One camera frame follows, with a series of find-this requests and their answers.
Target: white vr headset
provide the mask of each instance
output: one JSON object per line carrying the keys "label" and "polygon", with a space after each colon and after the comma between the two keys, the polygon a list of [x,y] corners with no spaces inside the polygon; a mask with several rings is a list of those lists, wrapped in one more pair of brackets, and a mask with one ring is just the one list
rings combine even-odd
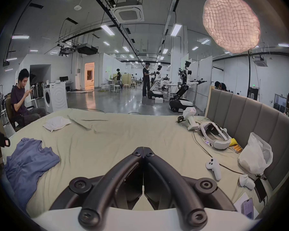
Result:
{"label": "white vr headset", "polygon": [[215,149],[224,150],[230,145],[231,137],[227,134],[227,129],[221,129],[214,122],[203,122],[200,124],[200,129],[205,139]]}

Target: bed sheet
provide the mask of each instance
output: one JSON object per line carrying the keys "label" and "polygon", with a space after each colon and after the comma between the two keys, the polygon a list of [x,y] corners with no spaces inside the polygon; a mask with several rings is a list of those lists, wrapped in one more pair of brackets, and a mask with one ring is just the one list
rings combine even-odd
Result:
{"label": "bed sheet", "polygon": [[[63,116],[77,117],[79,121],[52,133],[42,125],[50,118]],[[196,121],[208,120],[196,116]],[[199,179],[214,179],[211,170],[205,163],[210,156],[195,142],[197,141],[219,162],[232,170],[244,172],[238,165],[238,154],[231,149],[216,151],[205,144],[202,136],[187,130],[187,124],[178,124],[177,116],[131,115],[117,113],[101,113],[78,109],[66,109],[51,113],[24,127],[11,138],[11,146],[2,148],[4,160],[10,156],[17,143],[24,137],[42,140],[43,147],[51,147],[60,157],[60,162],[45,172],[38,181],[37,190],[27,204],[28,214],[34,218],[49,210],[58,195],[76,177],[92,178],[104,175],[115,164],[137,147],[150,147],[154,153],[173,166],[181,175]],[[221,167],[222,179],[217,182],[224,193],[234,203],[246,192],[253,198],[254,206],[261,212],[264,205],[259,203],[255,190],[239,187],[239,174]],[[272,188],[267,181],[262,181],[268,198]],[[142,197],[134,207],[135,210],[152,210]]]}

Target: gray upholstered headboard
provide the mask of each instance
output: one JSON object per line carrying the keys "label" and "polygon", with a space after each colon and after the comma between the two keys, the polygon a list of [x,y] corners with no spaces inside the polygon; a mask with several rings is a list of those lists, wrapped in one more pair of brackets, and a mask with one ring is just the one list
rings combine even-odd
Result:
{"label": "gray upholstered headboard", "polygon": [[272,188],[289,171],[289,117],[253,99],[212,89],[207,117],[244,148],[254,132],[270,144],[273,162],[264,171]]}

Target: gray concrete floor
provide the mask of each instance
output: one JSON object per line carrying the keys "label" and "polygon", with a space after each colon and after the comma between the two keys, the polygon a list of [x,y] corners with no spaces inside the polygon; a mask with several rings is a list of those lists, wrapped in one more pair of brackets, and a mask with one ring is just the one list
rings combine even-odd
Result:
{"label": "gray concrete floor", "polygon": [[[37,100],[38,107],[45,107],[44,99]],[[142,88],[131,88],[121,90],[121,93],[101,92],[99,89],[87,93],[69,93],[68,107],[84,110],[101,110],[105,113],[132,113],[139,115],[171,116],[178,115],[169,109],[169,102],[154,103],[154,99],[142,96]],[[4,127],[7,137],[12,136],[15,131],[11,124]]]}

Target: white washing machine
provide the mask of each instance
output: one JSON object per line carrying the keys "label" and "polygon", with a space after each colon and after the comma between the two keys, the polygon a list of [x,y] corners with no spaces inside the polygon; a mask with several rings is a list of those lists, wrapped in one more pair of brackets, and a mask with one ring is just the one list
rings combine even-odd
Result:
{"label": "white washing machine", "polygon": [[43,88],[46,111],[48,113],[68,108],[65,82],[49,83]]}

